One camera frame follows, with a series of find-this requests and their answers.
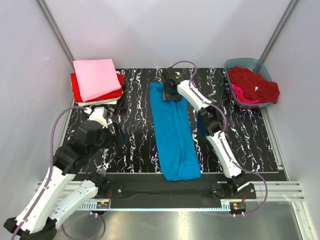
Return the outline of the blue t shirt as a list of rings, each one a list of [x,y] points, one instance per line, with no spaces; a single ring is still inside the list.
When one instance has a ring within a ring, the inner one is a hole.
[[[163,100],[164,84],[149,85],[160,169],[167,181],[199,179],[201,170],[192,137],[187,100]]]

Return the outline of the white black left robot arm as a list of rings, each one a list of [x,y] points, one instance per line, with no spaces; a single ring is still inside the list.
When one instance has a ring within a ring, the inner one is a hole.
[[[101,149],[119,149],[126,135],[117,122],[105,125],[96,120],[82,123],[52,157],[47,174],[35,195],[16,217],[3,226],[22,240],[52,240],[63,222],[84,202],[110,194],[109,182],[97,172],[87,173],[80,186],[57,203],[66,186],[75,178],[92,155]]]

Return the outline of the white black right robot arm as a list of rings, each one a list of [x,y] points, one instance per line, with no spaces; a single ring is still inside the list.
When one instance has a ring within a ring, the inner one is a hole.
[[[170,67],[162,72],[164,80],[163,99],[181,101],[185,98],[197,113],[197,129],[214,148],[227,180],[227,192],[232,198],[244,194],[249,181],[244,176],[228,142],[225,131],[227,121],[224,113],[207,99],[185,75]]]

